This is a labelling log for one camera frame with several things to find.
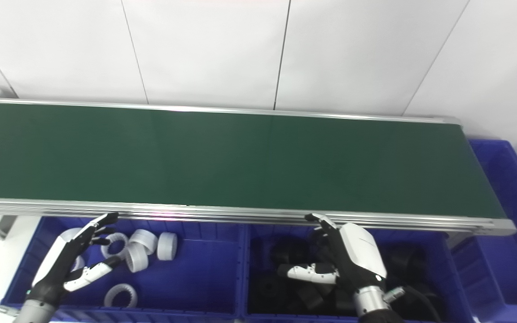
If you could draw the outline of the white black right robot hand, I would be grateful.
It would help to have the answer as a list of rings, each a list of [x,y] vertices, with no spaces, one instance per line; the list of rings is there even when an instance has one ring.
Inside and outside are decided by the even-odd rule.
[[[319,224],[318,231],[328,239],[332,259],[312,264],[283,264],[279,276],[312,282],[336,284],[346,292],[362,295],[385,293],[386,267],[374,237],[355,223],[338,225],[325,214],[310,213],[305,220]]]

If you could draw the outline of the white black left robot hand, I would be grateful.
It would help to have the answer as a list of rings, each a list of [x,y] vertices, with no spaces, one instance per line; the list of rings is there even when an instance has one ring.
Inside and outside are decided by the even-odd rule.
[[[114,233],[111,225],[118,218],[118,212],[106,213],[92,219],[70,239],[57,237],[37,270],[26,300],[58,307],[67,293],[82,289],[111,273],[123,261],[119,256],[110,256],[75,271],[72,268],[77,257],[88,247],[110,244],[105,235]]]

